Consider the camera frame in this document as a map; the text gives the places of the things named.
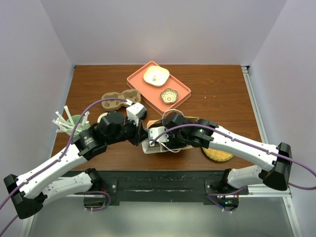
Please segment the brown paper bag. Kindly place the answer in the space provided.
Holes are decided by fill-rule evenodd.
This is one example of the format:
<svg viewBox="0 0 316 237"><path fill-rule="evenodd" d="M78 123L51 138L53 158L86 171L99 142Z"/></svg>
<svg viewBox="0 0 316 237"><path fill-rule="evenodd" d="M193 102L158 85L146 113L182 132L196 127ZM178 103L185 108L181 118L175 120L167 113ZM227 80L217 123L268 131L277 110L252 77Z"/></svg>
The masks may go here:
<svg viewBox="0 0 316 237"><path fill-rule="evenodd" d="M154 154L154 153L165 153L165 152L172 152L172 153L178 153L181 150L187 150L192 148L191 145L186 145L185 143L176 143L177 141L173 142L171 141L171 136L165 134L162 137L158 138L158 140L151 145L151 142L161 133L165 130L160 128L161 120L166 119L170 117L171 115L179 115L183 116L185 119L187 119L190 123L195 123L198 121L199 117L190 117L190 116L184 116L184 113L177 109L169 109L163 113L160 119L156 120L149 120L147 122L146 128L148 129L148 135L149 137L145 139L142 143L142 149L145 154Z"/></svg>

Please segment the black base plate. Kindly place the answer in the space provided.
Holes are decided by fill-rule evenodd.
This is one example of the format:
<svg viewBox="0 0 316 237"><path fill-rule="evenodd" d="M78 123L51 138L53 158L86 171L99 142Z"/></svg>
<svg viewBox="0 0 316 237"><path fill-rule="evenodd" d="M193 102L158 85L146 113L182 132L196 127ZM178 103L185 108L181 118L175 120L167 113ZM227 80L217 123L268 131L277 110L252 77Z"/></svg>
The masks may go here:
<svg viewBox="0 0 316 237"><path fill-rule="evenodd" d="M233 195L232 190L217 191L224 171L136 170L98 171L101 186L110 196L111 205L122 202L215 202L229 210L239 205L239 197L248 189Z"/></svg>

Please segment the green cup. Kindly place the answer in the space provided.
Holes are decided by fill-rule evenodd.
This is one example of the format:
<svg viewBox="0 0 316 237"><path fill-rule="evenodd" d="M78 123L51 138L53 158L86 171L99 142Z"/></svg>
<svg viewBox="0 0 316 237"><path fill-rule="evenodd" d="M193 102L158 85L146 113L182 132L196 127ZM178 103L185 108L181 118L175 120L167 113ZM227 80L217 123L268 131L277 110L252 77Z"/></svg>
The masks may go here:
<svg viewBox="0 0 316 237"><path fill-rule="evenodd" d="M84 115L81 117L80 115L74 115L71 119L67 120L67 123L69 124L66 129L66 134L71 135L73 130L74 136L79 135L82 131L88 129L90 127L90 123L88 121L88 115Z"/></svg>

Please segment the cream square bowl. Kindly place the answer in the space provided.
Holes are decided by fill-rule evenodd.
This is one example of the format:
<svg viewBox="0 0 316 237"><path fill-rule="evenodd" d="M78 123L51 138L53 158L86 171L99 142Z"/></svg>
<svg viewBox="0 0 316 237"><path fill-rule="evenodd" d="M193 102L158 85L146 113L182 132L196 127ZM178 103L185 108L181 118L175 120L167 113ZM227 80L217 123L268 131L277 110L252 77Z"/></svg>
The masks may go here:
<svg viewBox="0 0 316 237"><path fill-rule="evenodd" d="M143 75L143 80L154 87L162 87L169 79L169 70L160 66L150 66Z"/></svg>

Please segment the woven bamboo coaster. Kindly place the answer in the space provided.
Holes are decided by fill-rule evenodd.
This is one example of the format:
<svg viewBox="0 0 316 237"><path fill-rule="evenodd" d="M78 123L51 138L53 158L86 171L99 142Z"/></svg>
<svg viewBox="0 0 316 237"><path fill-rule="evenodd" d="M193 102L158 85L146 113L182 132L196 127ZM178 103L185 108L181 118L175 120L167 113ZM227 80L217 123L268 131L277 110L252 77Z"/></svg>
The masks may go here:
<svg viewBox="0 0 316 237"><path fill-rule="evenodd" d="M220 151L220 150L215 150L215 149L211 149L211 148L202 148L202 151L204 152L204 154L210 158L213 161L216 162L226 162L231 160L234 155L224 152L224 151Z"/></svg>

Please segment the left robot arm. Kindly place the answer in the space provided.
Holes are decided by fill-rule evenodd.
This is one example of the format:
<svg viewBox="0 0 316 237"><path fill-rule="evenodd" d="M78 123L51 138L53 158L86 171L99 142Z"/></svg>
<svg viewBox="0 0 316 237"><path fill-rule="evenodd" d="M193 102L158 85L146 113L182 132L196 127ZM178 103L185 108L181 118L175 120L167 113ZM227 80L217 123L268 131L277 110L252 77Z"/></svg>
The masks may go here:
<svg viewBox="0 0 316 237"><path fill-rule="evenodd" d="M147 138L143 127L146 112L109 112L98 123L75 136L58 154L23 175L4 179L9 198L19 219L38 213L45 205L76 193L100 193L104 184L98 171L89 168L80 174L60 179L72 168L104 153L109 145L129 141L139 145Z"/></svg>

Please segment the green patterned small dish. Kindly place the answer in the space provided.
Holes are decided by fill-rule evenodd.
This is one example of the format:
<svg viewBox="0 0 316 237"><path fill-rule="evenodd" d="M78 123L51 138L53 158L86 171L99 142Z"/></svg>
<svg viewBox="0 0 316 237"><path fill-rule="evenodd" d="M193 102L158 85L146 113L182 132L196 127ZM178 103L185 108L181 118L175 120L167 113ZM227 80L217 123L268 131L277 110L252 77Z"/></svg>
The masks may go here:
<svg viewBox="0 0 316 237"><path fill-rule="evenodd" d="M165 104L173 104L178 100L178 92L171 88L167 88L160 94L160 98Z"/></svg>

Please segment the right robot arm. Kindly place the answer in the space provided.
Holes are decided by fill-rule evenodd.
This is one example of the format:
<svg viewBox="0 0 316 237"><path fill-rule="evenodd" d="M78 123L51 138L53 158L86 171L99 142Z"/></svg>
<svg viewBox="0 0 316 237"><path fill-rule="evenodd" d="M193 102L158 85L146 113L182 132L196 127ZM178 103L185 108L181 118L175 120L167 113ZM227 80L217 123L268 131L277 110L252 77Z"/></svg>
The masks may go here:
<svg viewBox="0 0 316 237"><path fill-rule="evenodd" d="M219 150L253 164L246 168L226 169L221 180L212 185L217 192L231 194L244 186L261 183L274 190L287 190L292 166L289 144L260 143L234 134L214 122L205 119L191 122L177 113L170 113L161 123L167 130L169 148L191 145Z"/></svg>

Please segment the brown paper cup stack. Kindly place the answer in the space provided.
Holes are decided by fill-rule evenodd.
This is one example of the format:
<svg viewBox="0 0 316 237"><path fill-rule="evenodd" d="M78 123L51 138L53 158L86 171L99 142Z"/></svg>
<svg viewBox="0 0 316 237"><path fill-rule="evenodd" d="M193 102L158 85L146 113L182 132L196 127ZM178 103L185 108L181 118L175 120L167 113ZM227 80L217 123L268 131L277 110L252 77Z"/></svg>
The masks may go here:
<svg viewBox="0 0 316 237"><path fill-rule="evenodd" d="M102 113L99 117L98 117L98 119L97 119L97 122L99 123L100 121L101 121L101 119L104 117L104 116L106 116L108 113Z"/></svg>

